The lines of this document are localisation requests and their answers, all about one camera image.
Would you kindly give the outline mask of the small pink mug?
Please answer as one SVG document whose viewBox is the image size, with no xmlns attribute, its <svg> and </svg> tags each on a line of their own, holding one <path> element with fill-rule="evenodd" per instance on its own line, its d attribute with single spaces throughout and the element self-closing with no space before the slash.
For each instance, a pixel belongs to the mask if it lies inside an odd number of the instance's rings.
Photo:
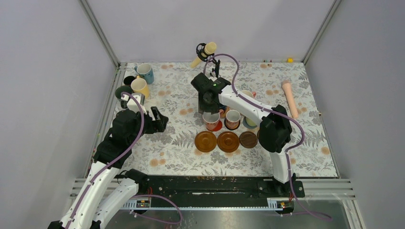
<svg viewBox="0 0 405 229">
<path fill-rule="evenodd" d="M 241 120 L 241 114 L 237 110 L 230 110 L 227 112 L 225 120 L 228 122 L 238 122 Z"/>
</svg>

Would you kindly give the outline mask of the brown wooden coaster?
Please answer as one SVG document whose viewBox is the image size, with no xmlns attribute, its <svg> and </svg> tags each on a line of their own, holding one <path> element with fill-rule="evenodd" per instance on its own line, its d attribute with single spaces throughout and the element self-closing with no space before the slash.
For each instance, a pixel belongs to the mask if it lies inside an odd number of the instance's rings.
<svg viewBox="0 0 405 229">
<path fill-rule="evenodd" d="M 199 151 L 208 153 L 216 148 L 217 138 L 210 131 L 202 131 L 196 135 L 194 144 Z"/>
</svg>

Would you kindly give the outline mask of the woven rattan coaster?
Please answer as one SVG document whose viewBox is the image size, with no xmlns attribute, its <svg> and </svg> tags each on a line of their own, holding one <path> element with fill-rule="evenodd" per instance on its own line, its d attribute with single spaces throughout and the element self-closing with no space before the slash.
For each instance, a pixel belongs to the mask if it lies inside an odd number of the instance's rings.
<svg viewBox="0 0 405 229">
<path fill-rule="evenodd" d="M 228 106 L 224 106 L 224 107 L 222 108 L 222 111 L 223 111 L 223 112 L 221 113 L 221 118 L 225 118 L 227 112 L 229 111 L 229 107 L 228 107 Z"/>
</svg>

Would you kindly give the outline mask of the red round coaster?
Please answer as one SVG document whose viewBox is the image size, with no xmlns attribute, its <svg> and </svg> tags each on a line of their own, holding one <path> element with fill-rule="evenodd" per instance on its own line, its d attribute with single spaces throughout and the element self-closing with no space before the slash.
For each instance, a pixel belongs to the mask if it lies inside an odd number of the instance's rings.
<svg viewBox="0 0 405 229">
<path fill-rule="evenodd" d="M 208 131 L 219 131 L 223 127 L 223 123 L 221 120 L 218 120 L 217 122 L 205 122 L 205 127 Z"/>
</svg>

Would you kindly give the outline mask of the dark brown coaster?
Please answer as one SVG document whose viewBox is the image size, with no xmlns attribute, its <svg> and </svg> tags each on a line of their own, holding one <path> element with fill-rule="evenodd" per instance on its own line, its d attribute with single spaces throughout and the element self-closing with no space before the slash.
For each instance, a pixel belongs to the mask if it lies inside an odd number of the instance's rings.
<svg viewBox="0 0 405 229">
<path fill-rule="evenodd" d="M 245 131 L 239 136 L 239 142 L 245 148 L 254 148 L 258 143 L 258 138 L 255 133 Z"/>
</svg>

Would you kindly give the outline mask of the brown wooden knob lid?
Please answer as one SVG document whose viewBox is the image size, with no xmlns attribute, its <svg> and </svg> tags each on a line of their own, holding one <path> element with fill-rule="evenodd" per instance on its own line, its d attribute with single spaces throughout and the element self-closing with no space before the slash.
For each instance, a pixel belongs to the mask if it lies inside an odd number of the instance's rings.
<svg viewBox="0 0 405 229">
<path fill-rule="evenodd" d="M 217 145 L 223 152 L 232 153 L 239 148 L 239 137 L 230 131 L 223 132 L 217 137 Z"/>
</svg>

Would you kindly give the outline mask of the light green mug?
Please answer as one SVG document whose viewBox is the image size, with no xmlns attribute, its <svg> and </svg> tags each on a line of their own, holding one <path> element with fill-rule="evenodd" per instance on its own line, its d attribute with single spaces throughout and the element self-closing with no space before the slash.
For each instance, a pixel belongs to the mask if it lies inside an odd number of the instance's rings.
<svg viewBox="0 0 405 229">
<path fill-rule="evenodd" d="M 257 127 L 256 123 L 247 117 L 244 118 L 244 122 L 245 122 L 245 126 L 247 128 L 256 128 Z"/>
</svg>

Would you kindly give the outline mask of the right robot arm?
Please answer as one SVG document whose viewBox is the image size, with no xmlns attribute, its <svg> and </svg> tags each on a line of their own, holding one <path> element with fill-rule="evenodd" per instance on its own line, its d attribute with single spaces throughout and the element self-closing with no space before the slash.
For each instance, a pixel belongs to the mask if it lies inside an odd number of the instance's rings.
<svg viewBox="0 0 405 229">
<path fill-rule="evenodd" d="M 273 165 L 275 193 L 282 197 L 293 196 L 294 178 L 285 153 L 286 144 L 291 140 L 292 127 L 286 109 L 281 105 L 264 105 L 239 93 L 234 85 L 221 77 L 213 81 L 200 73 L 192 79 L 191 85 L 198 92 L 200 112 L 216 113 L 225 105 L 251 119 L 259 127 L 258 142 L 269 152 Z"/>
</svg>

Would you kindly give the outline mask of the salmon mug with handle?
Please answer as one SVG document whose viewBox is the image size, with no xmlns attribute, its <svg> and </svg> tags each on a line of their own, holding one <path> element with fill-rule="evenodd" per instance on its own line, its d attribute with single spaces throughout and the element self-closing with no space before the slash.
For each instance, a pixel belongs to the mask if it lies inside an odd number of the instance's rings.
<svg viewBox="0 0 405 229">
<path fill-rule="evenodd" d="M 222 110 L 220 110 L 218 113 L 209 113 L 209 112 L 204 112 L 203 113 L 203 121 L 204 121 L 204 123 L 205 122 L 217 122 L 218 120 L 220 120 L 221 119 L 221 113 L 222 113 L 223 111 Z"/>
</svg>

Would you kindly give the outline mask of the blue round coaster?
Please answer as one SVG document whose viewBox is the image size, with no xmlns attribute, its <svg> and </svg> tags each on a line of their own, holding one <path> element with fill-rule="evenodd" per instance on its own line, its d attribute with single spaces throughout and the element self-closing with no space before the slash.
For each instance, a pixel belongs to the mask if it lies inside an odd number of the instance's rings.
<svg viewBox="0 0 405 229">
<path fill-rule="evenodd" d="M 249 124 L 247 123 L 247 121 L 246 121 L 246 117 L 243 118 L 242 124 L 243 124 L 243 126 L 244 126 L 245 128 L 247 128 L 247 129 L 255 129 L 255 128 L 257 128 L 256 125 L 255 125 L 255 126 L 249 125 Z"/>
</svg>

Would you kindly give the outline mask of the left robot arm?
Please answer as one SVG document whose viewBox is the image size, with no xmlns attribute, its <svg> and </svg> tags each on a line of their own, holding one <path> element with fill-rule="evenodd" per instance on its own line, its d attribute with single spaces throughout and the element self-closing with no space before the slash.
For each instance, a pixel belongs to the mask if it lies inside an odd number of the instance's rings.
<svg viewBox="0 0 405 229">
<path fill-rule="evenodd" d="M 132 196 L 148 191 L 146 174 L 134 169 L 107 198 L 107 187 L 132 153 L 132 147 L 144 134 L 165 131 L 168 117 L 153 106 L 150 111 L 122 110 L 112 121 L 104 140 L 98 145 L 89 174 L 77 198 L 61 220 L 50 229 L 104 229 L 112 217 Z"/>
</svg>

